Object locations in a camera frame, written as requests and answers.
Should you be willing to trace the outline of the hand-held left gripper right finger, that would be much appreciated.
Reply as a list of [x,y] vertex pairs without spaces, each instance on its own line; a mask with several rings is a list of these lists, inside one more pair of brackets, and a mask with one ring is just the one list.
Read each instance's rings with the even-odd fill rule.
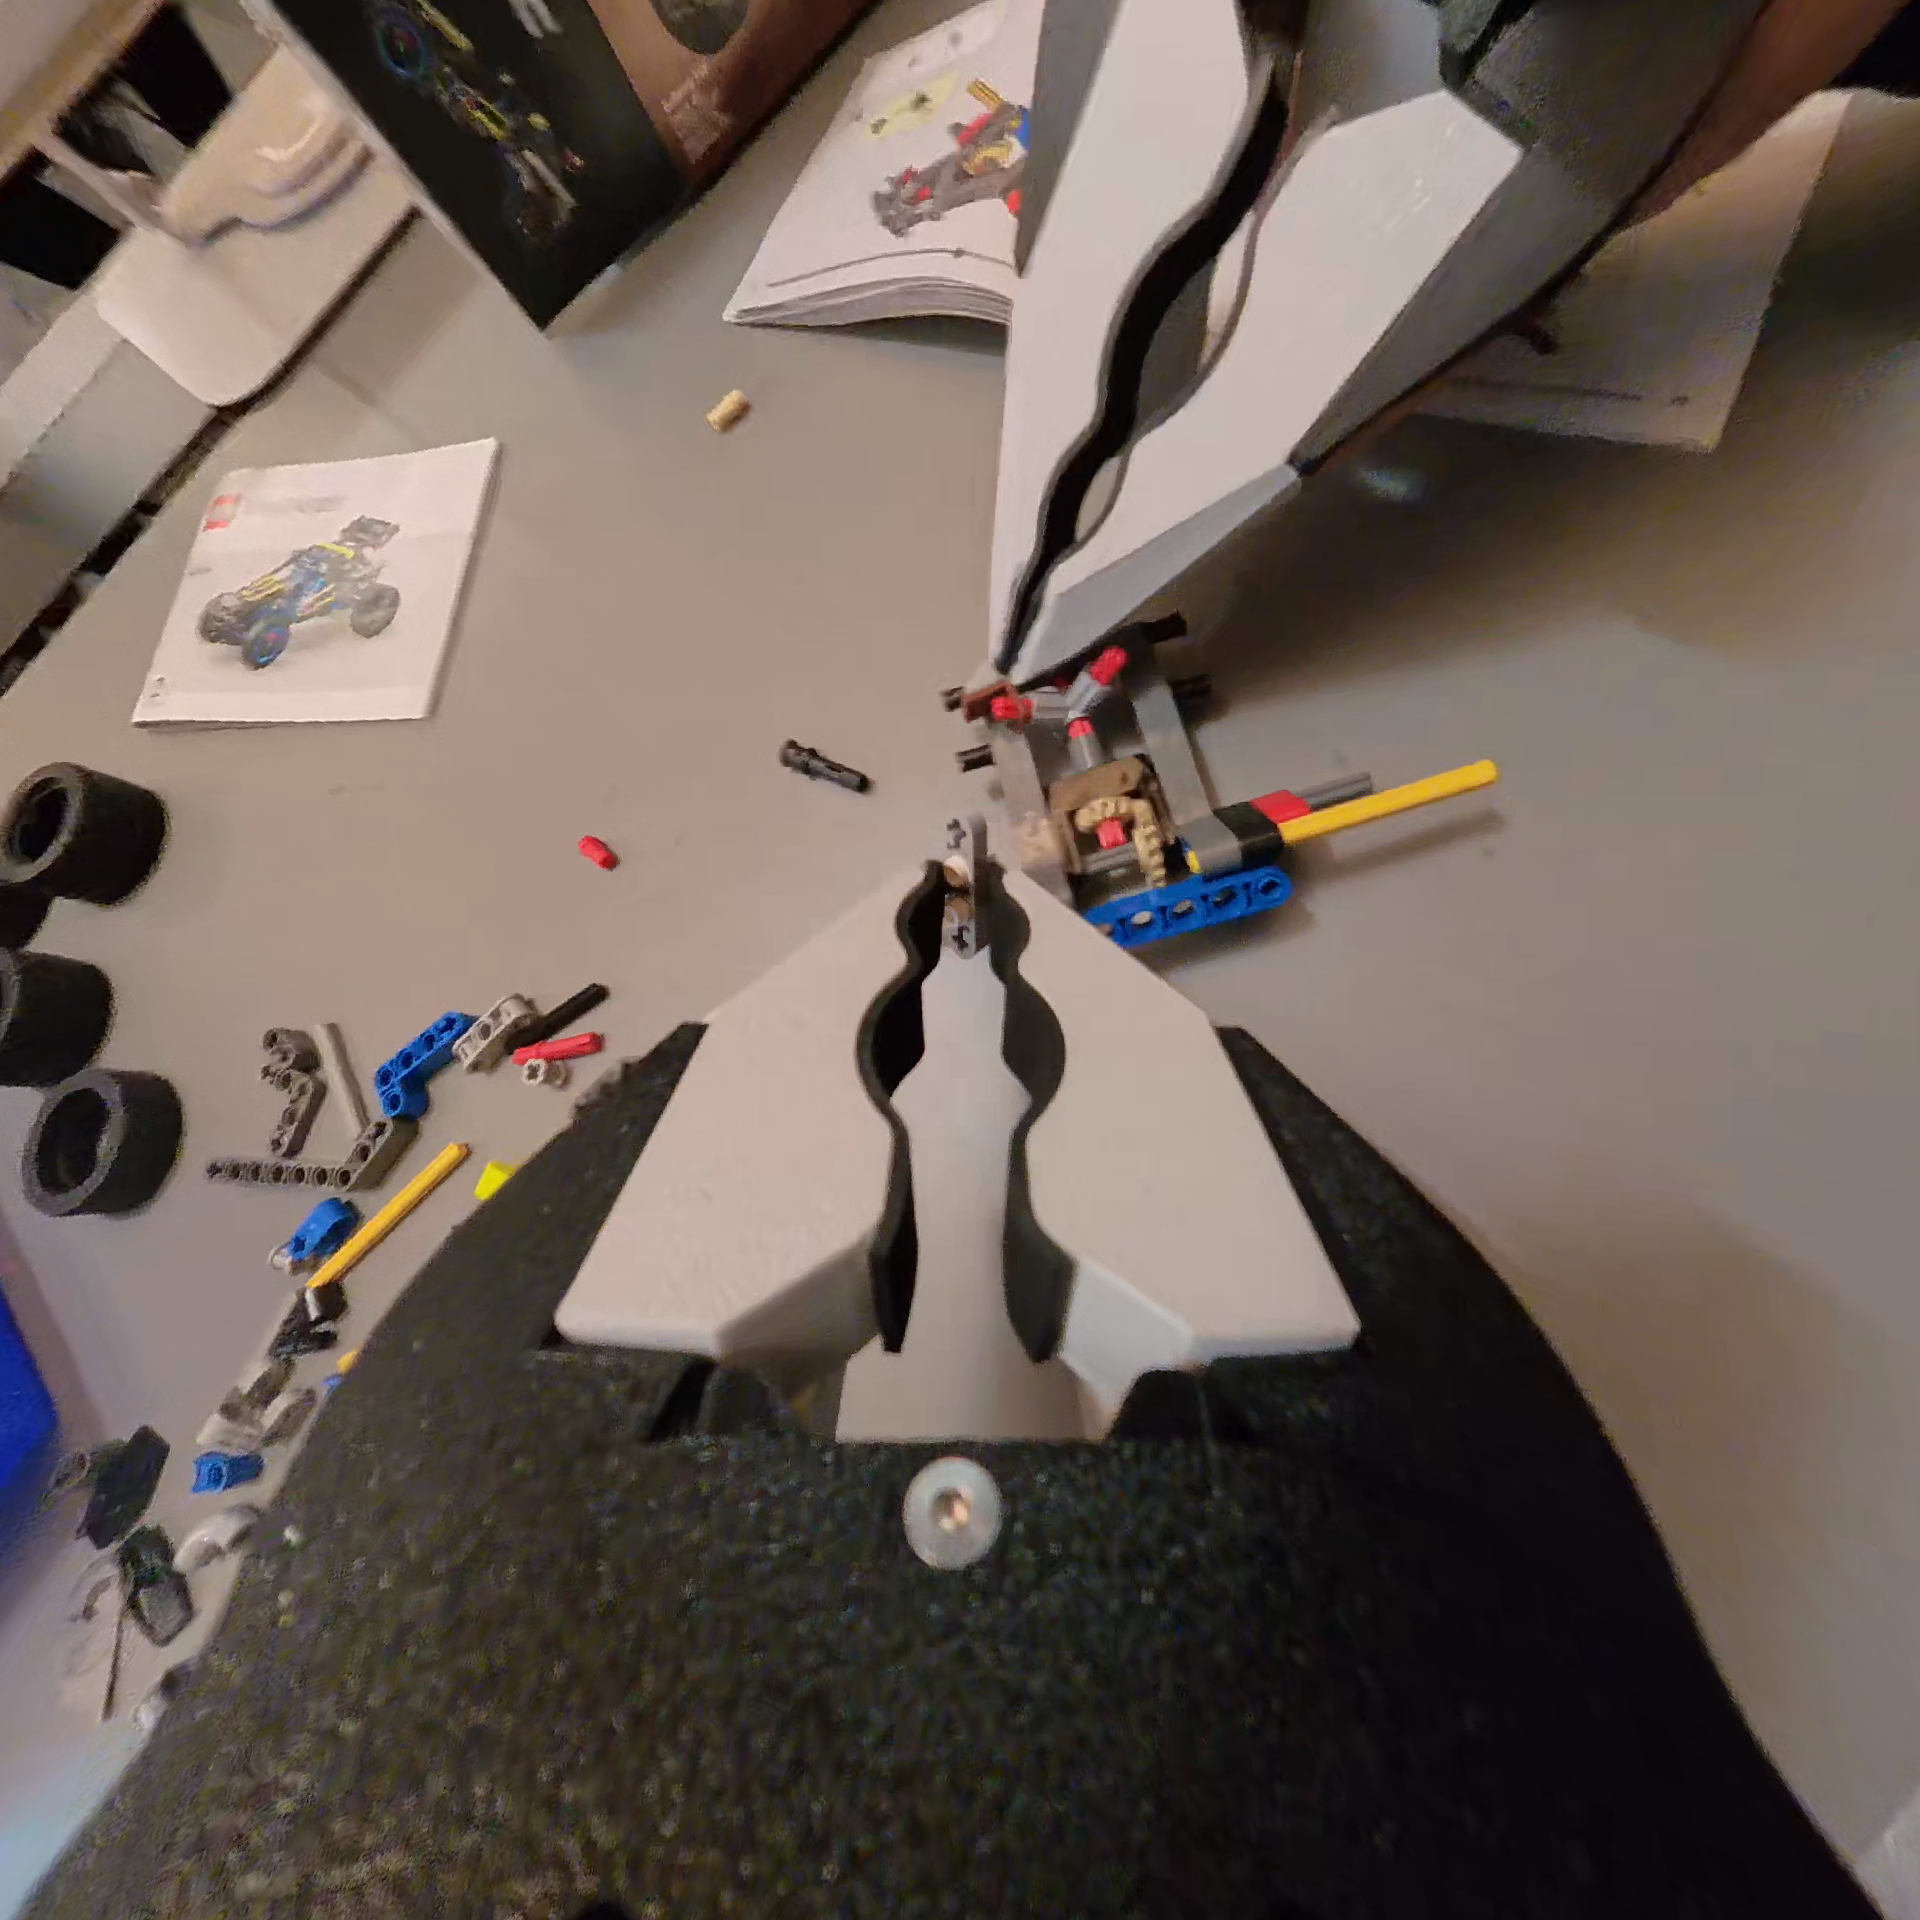
[[1360,1318],[1211,1020],[1020,870],[991,877],[1003,1295],[1031,1360],[1194,1374],[1334,1353]]

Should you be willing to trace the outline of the blue storage bin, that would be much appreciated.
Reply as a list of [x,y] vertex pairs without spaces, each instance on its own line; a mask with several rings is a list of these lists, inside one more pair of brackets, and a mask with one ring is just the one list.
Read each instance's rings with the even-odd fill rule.
[[59,1413],[8,1295],[3,1295],[3,1559],[28,1535],[58,1464]]

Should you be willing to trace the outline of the closed instruction booklet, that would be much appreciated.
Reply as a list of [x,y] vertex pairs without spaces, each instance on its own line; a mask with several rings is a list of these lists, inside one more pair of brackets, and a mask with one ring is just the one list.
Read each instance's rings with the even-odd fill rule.
[[227,470],[136,729],[404,725],[440,695],[501,444]]

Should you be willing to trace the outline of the black lego set box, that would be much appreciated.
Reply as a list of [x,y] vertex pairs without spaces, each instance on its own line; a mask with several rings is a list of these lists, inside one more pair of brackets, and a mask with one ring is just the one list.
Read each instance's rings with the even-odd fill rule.
[[783,108],[868,3],[274,3],[518,310],[547,329]]

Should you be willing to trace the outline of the pile of loose lego pieces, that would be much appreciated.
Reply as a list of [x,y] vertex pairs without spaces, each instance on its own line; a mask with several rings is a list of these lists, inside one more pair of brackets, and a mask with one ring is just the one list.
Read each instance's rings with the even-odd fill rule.
[[[570,1060],[604,1047],[586,1033],[586,1020],[605,999],[608,988],[590,982],[552,1009],[511,993],[485,1015],[447,1013],[397,1047],[374,1069],[365,1094],[335,1063],[332,1028],[264,1033],[261,1081],[280,1096],[270,1150],[252,1159],[210,1159],[206,1176],[308,1193],[310,1204],[271,1252],[271,1269],[295,1286],[295,1299],[192,1446],[196,1497],[243,1492],[264,1471],[264,1452],[295,1432],[317,1404],[316,1391],[292,1389],[291,1377],[301,1356],[332,1348],[346,1313],[346,1272],[464,1163],[467,1148],[452,1144],[383,1209],[368,1214],[360,1207],[414,1150],[431,1081],[452,1064],[491,1072],[514,1063],[533,1086],[562,1086]],[[54,1497],[86,1495],[80,1540],[90,1561],[72,1617],[80,1625],[111,1620],[102,1656],[110,1689],[125,1625],[134,1623],[155,1645],[172,1644],[194,1617],[189,1573],[231,1552],[253,1516],[239,1504],[216,1516],[206,1540],[173,1548],[166,1529],[148,1521],[170,1453],[165,1432],[141,1424],[67,1459],[51,1487]]]

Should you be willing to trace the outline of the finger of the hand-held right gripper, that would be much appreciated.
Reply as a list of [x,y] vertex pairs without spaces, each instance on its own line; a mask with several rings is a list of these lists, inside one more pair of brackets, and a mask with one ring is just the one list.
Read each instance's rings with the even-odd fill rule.
[[1051,676],[1119,621],[1068,559],[1197,379],[1207,273],[1278,156],[1282,41],[1235,3],[1044,5],[991,527],[991,669]]
[[1091,103],[1018,295],[1018,681],[1050,679],[1303,480],[1519,148],[1444,92],[1303,144],[1270,89]]

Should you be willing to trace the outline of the open instruction booklet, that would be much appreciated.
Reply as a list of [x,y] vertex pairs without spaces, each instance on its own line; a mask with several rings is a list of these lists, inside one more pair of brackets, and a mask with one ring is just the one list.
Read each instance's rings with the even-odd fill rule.
[[[1037,156],[1047,6],[971,6],[866,61],[771,221],[725,318],[1005,324]],[[1543,312],[1429,390],[1423,412],[1533,435],[1709,451],[1850,96],[1800,103],[1722,173],[1620,232]]]

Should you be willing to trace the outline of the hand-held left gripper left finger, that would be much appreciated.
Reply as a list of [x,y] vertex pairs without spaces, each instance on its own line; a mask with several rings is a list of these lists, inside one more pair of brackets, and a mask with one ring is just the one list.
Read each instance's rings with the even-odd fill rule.
[[946,899],[926,862],[707,1017],[556,1311],[566,1342],[725,1364],[901,1350],[918,1220],[895,1092]]

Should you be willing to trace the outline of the light grey thin lego liftarm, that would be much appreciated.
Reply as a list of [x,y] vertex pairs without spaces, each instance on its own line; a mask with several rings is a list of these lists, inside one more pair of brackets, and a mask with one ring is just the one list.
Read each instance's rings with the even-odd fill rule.
[[962,959],[991,945],[991,845],[988,817],[968,812],[950,817],[943,841],[943,943]]

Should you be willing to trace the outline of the partly built lego chassis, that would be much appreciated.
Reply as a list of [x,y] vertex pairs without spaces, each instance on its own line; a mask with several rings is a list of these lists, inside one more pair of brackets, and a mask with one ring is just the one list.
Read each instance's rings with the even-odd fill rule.
[[966,726],[958,763],[988,776],[1020,872],[1119,949],[1278,913],[1294,899],[1294,852],[1502,776],[1476,758],[1392,785],[1341,775],[1220,800],[1194,742],[1211,676],[1164,662],[1186,637],[1182,612],[1147,615],[1050,679],[983,667],[941,693]]

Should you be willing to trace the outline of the white stand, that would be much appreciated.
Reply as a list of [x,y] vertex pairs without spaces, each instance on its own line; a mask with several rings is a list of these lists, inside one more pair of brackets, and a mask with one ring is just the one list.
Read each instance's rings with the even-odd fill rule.
[[346,104],[277,49],[110,253],[91,302],[219,408],[277,376],[414,211]]

